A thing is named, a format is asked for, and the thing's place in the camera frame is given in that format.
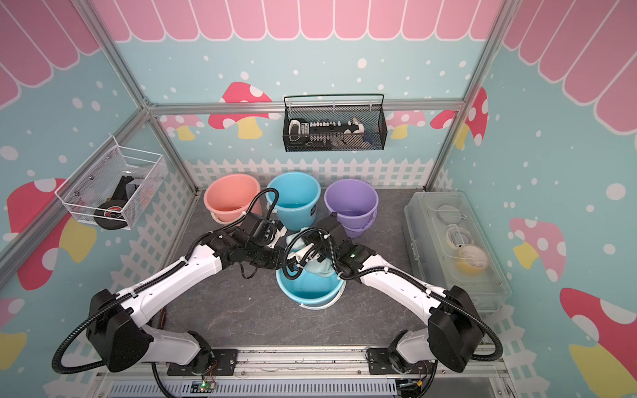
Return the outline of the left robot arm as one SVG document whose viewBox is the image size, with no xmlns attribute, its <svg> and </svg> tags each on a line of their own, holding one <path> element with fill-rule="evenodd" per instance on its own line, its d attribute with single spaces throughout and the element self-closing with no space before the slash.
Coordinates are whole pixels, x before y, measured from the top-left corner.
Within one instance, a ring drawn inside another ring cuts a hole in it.
<svg viewBox="0 0 637 398">
<path fill-rule="evenodd" d="M 210 344 L 195 332 L 173 333 L 149 326 L 151 318 L 180 295 L 232 265 L 277 270 L 285 262 L 282 222 L 248 211 L 238 220 L 197 237 L 186 254 L 159 273 L 113 294 L 101 290 L 91 299 L 89 316 L 63 340 L 51 360 L 66 375 L 106 366 L 119 372 L 139 363 L 172 363 L 205 375 L 217 363 Z M 66 366 L 66 350 L 86 335 L 100 360 Z"/>
</svg>

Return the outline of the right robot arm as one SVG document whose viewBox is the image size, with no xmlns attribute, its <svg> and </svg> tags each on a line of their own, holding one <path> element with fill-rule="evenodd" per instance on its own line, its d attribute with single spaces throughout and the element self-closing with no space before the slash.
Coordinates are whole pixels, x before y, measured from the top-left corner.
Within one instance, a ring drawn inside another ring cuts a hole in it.
<svg viewBox="0 0 637 398">
<path fill-rule="evenodd" d="M 468 293 L 431 285 L 390 264 L 378 252 L 356 244 L 334 214 L 285 240 L 281 268 L 292 280 L 317 260 L 343 281 L 355 281 L 384 293 L 423 321 L 424 328 L 398 333 L 388 347 L 388 362 L 399 373 L 422 362 L 438 362 L 462 372 L 471 361 L 494 362 L 504 348 L 479 316 Z"/>
</svg>

